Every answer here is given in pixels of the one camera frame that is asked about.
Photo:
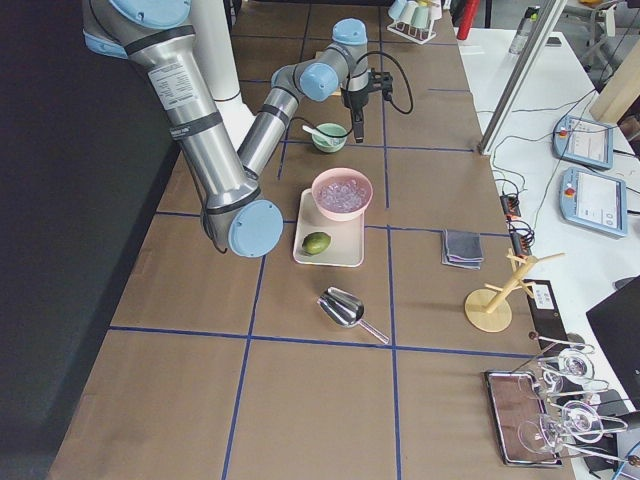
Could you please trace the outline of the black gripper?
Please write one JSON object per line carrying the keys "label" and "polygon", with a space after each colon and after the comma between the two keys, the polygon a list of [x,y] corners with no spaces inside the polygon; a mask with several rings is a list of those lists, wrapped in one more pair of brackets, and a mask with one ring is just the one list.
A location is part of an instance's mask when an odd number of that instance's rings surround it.
{"label": "black gripper", "polygon": [[380,92],[385,101],[392,100],[393,77],[390,72],[368,69],[342,83],[342,102],[351,110],[352,134],[356,143],[364,142],[363,109],[368,104],[369,95],[374,92]]}

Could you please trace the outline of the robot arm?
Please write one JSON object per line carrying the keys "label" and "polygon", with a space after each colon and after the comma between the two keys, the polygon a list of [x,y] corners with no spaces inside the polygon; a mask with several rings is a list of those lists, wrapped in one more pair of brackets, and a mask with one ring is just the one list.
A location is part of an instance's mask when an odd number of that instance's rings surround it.
{"label": "robot arm", "polygon": [[272,76],[257,112],[242,99],[224,5],[219,1],[86,1],[84,38],[93,52],[132,61],[147,74],[190,168],[201,222],[220,251],[260,257],[278,243],[283,217],[259,177],[304,99],[340,91],[356,140],[374,90],[365,24],[338,21],[314,59]]}

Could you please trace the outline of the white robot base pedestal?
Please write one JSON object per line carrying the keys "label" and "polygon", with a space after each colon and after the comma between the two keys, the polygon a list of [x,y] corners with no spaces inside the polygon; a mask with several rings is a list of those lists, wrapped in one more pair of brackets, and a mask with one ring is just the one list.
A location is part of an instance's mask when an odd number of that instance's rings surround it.
{"label": "white robot base pedestal", "polygon": [[223,1],[191,2],[195,29],[194,57],[235,148],[248,133],[255,116],[244,103]]}

